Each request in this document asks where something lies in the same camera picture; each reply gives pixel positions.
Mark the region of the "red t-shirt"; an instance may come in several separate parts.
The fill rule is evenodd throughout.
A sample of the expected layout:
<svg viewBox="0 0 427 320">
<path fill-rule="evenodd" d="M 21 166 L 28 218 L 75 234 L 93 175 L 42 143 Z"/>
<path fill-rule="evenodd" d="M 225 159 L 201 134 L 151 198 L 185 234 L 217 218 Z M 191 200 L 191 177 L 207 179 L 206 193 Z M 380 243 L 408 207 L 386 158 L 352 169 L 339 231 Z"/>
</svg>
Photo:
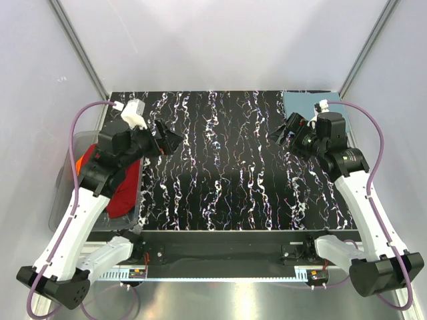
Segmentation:
<svg viewBox="0 0 427 320">
<path fill-rule="evenodd" d="M 118 219 L 125 216 L 135 206 L 140 165 L 141 161 L 138 160 L 126 169 L 125 180 L 119 185 L 106 207 L 110 219 Z"/>
</svg>

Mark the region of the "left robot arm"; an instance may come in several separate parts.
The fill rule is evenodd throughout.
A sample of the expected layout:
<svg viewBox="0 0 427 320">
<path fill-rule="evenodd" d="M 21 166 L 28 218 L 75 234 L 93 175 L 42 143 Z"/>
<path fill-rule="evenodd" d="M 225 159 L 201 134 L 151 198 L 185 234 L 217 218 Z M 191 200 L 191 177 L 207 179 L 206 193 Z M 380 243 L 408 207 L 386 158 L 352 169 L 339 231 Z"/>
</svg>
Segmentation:
<svg viewBox="0 0 427 320">
<path fill-rule="evenodd" d="M 81 166 L 69 206 L 47 248 L 31 266 L 23 266 L 17 280 L 70 310 L 78 307 L 89 288 L 113 266 L 139 263 L 144 248 L 137 235 L 122 230 L 86 258 L 84 244 L 100 214 L 106 209 L 127 170 L 140 159 L 172 155 L 183 137 L 155 121 L 157 135 L 145 123 L 124 120 L 108 123 L 97 136 L 88 162 Z"/>
</svg>

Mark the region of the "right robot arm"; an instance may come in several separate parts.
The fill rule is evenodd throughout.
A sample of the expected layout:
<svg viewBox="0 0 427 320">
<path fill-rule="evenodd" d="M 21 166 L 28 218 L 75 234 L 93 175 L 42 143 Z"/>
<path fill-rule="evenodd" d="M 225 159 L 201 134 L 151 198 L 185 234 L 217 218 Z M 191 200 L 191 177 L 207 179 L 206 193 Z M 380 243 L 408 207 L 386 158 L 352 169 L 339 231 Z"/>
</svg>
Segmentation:
<svg viewBox="0 0 427 320">
<path fill-rule="evenodd" d="M 310 237 L 304 259 L 318 264 L 326 259 L 345 271 L 363 297 L 409 287 L 424 267 L 419 253 L 411 253 L 396 234 L 380 205 L 361 150 L 348 146 L 346 122 L 340 113 L 320 113 L 308 121 L 292 113 L 269 138 L 289 143 L 290 153 L 301 160 L 315 157 L 344 198 L 363 244 L 356 249 L 325 232 Z"/>
</svg>

